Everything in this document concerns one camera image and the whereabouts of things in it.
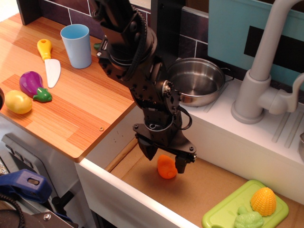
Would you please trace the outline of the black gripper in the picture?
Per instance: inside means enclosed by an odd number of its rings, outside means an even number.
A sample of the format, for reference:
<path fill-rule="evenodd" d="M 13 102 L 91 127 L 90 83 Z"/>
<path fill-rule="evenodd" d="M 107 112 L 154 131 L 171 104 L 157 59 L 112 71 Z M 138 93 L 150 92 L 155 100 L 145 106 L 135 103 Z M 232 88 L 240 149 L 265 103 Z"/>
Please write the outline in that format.
<path fill-rule="evenodd" d="M 162 149 L 175 157 L 175 167 L 178 173 L 184 173 L 187 164 L 195 162 L 196 147 L 184 135 L 183 131 L 190 128 L 182 127 L 181 120 L 173 120 L 167 127 L 156 124 L 137 123 L 133 125 L 139 147 L 148 160 L 152 160 L 158 149 Z"/>

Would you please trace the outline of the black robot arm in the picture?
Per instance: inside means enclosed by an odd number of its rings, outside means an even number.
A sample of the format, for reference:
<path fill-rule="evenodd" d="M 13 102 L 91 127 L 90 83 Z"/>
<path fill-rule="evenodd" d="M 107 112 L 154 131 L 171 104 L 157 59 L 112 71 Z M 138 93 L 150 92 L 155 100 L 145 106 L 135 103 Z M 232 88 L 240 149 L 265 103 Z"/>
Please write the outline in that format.
<path fill-rule="evenodd" d="M 178 173 L 184 173 L 186 165 L 196 160 L 196 147 L 183 135 L 188 127 L 182 124 L 182 115 L 187 111 L 157 54 L 156 34 L 127 0 L 91 3 L 92 17 L 104 32 L 99 64 L 108 77 L 130 90 L 143 112 L 143 123 L 133 125 L 140 149 L 149 160 L 158 149 L 174 154 Z"/>

